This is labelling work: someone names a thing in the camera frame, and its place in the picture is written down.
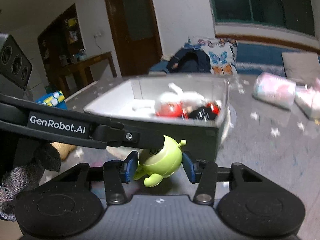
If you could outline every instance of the wooden desk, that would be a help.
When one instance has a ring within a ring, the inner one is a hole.
[[[91,76],[91,78],[89,78],[89,76],[91,75],[91,71],[90,71],[89,67],[91,65],[98,63],[98,62],[102,62],[106,59],[109,61],[113,77],[117,77],[115,65],[113,63],[113,59],[112,59],[112,55],[111,55],[111,51],[100,54],[100,55],[89,57],[84,61],[79,61],[76,64],[68,65],[68,66],[61,68],[61,70],[59,70],[59,73],[58,73],[58,78],[59,78],[60,89],[61,89],[63,95],[66,98],[68,96],[70,96],[70,89],[68,87],[66,76],[79,72],[81,79],[82,79],[82,82],[83,82],[83,85],[87,86],[87,85],[89,85],[89,79],[92,79],[92,76]]]

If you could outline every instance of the lime green plastic toy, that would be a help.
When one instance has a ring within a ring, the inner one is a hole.
[[[141,149],[138,167],[133,179],[141,179],[147,174],[150,177],[144,180],[144,185],[146,187],[158,185],[163,178],[171,176],[179,169],[182,163],[180,147],[186,143],[185,140],[177,143],[176,140],[164,135],[164,146],[161,150]]]

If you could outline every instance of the brown wooden door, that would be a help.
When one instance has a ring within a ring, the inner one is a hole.
[[[152,0],[106,0],[122,76],[148,73],[162,55]]]

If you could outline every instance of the pink and white package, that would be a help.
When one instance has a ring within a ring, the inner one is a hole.
[[[257,77],[253,96],[259,100],[290,110],[293,105],[296,83],[267,72]]]
[[[295,100],[309,119],[320,118],[320,92],[313,89],[297,89]]]

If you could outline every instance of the beige cushion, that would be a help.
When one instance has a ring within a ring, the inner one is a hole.
[[[320,77],[318,55],[312,52],[283,52],[285,74],[293,80],[313,84]]]

